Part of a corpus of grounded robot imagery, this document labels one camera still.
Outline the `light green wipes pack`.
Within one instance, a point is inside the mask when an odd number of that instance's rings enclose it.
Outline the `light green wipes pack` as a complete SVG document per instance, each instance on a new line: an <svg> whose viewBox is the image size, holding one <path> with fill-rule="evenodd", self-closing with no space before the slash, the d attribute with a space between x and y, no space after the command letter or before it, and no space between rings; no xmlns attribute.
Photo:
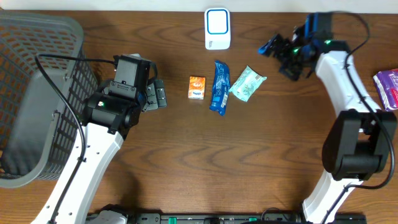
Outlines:
<svg viewBox="0 0 398 224"><path fill-rule="evenodd" d="M267 77L259 75L247 65L229 92L241 101L247 102L265 80Z"/></svg>

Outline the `small orange box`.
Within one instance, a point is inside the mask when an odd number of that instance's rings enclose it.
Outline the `small orange box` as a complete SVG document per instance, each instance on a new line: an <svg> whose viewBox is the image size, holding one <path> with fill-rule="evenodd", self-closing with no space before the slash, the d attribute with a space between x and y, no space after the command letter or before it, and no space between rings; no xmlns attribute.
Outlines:
<svg viewBox="0 0 398 224"><path fill-rule="evenodd" d="M188 98L203 100L205 97L205 77L190 76L188 86Z"/></svg>

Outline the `blue cookie pack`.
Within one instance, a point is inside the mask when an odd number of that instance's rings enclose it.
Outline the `blue cookie pack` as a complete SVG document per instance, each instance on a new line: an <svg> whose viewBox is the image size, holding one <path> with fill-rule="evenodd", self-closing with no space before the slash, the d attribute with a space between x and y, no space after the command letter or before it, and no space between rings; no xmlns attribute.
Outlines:
<svg viewBox="0 0 398 224"><path fill-rule="evenodd" d="M210 110L217 111L219 115L226 113L226 104L228 101L230 89L230 74L227 64L215 61L215 78L211 92Z"/></svg>

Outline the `red purple pad pack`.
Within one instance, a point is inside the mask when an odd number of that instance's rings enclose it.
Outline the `red purple pad pack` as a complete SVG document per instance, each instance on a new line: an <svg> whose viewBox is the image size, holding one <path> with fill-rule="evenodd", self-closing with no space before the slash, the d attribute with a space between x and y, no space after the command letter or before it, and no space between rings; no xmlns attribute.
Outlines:
<svg viewBox="0 0 398 224"><path fill-rule="evenodd" d="M384 109L397 110L397 69L378 72L373 81Z"/></svg>

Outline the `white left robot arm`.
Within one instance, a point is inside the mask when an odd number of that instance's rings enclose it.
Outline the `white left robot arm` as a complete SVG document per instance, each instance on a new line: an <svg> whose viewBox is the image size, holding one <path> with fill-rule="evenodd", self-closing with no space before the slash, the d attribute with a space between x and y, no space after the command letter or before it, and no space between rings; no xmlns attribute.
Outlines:
<svg viewBox="0 0 398 224"><path fill-rule="evenodd" d="M163 81L155 77L102 84L85 100L73 150L34 223L84 223L106 168L140 113L166 105Z"/></svg>

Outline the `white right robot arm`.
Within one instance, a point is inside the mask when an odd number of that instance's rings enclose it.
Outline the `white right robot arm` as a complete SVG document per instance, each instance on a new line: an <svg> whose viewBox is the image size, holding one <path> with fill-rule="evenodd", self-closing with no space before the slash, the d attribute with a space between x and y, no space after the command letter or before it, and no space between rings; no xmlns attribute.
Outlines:
<svg viewBox="0 0 398 224"><path fill-rule="evenodd" d="M280 73L294 81L310 67L330 97L336 119L322 148L323 173L302 202L301 219L332 223L354 189L376 190L391 180L394 161L382 183L364 184L394 158L397 118L369 96L353 65L352 50L332 34L295 34L293 39L276 34L258 52L275 57L281 63Z"/></svg>

